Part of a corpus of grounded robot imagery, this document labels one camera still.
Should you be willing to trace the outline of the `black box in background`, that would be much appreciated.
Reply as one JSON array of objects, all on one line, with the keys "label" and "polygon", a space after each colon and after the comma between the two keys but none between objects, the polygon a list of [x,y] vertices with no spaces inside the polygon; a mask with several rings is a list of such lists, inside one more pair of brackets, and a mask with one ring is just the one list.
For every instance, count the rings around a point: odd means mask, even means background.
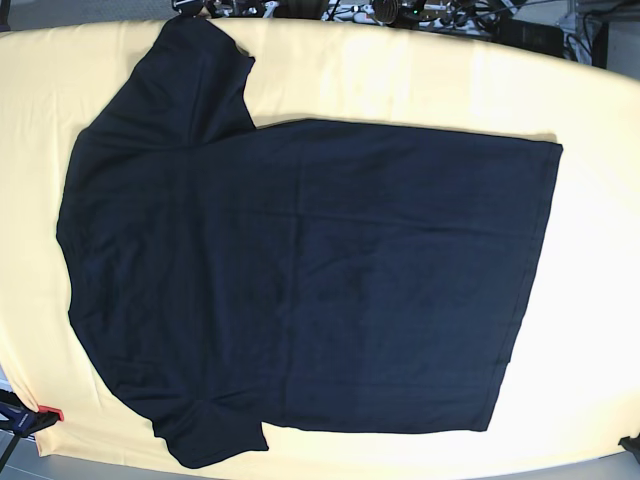
[{"label": "black box in background", "polygon": [[529,52],[562,58],[564,32],[559,27],[515,19],[503,19],[497,27],[494,41]]}]

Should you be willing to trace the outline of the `white power strip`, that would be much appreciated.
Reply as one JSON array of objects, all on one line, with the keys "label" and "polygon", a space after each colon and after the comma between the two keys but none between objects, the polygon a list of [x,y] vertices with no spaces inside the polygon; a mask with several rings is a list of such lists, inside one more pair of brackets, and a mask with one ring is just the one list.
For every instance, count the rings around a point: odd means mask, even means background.
[{"label": "white power strip", "polygon": [[374,18],[373,7],[369,4],[330,4],[321,16],[322,21],[379,25]]}]

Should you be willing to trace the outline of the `dark navy T-shirt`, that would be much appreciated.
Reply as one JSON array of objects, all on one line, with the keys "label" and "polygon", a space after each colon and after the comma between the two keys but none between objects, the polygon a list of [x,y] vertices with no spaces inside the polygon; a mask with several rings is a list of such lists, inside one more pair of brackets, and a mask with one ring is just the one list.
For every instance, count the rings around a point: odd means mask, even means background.
[{"label": "dark navy T-shirt", "polygon": [[306,119],[257,128],[252,57],[168,21],[78,136],[57,239],[70,324],[184,467],[264,424],[485,431],[562,147]]}]

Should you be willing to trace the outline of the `yellow table cloth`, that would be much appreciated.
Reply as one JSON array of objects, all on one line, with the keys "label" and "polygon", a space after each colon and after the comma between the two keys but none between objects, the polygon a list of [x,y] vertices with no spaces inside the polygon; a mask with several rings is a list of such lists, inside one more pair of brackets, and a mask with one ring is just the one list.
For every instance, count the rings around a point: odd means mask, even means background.
[{"label": "yellow table cloth", "polygon": [[[269,450],[203,468],[219,479],[466,479],[619,452],[639,430],[639,84],[480,41],[353,24],[219,22],[256,60],[258,125],[303,117],[554,138],[564,152],[529,305],[489,429],[348,435],[265,427]],[[181,466],[106,389],[67,319],[55,223],[71,147],[160,31],[113,22],[1,37],[1,365],[62,423],[48,460]]]}]

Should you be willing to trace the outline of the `black clamp at corner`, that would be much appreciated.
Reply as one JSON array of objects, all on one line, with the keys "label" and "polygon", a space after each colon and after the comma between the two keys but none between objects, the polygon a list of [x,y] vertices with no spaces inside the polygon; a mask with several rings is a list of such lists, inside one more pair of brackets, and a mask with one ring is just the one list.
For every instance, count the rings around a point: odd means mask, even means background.
[{"label": "black clamp at corner", "polygon": [[637,435],[636,437],[623,437],[619,440],[618,445],[625,451],[633,454],[635,457],[640,455],[640,435]]}]

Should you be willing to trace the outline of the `red and blue clamp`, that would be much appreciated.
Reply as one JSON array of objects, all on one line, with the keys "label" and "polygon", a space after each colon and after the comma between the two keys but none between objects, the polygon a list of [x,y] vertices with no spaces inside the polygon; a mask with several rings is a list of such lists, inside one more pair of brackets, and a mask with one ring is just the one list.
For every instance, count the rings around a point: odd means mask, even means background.
[{"label": "red and blue clamp", "polygon": [[1,390],[1,429],[20,438],[26,438],[58,422],[64,421],[63,413],[50,407],[33,411],[11,391]]}]

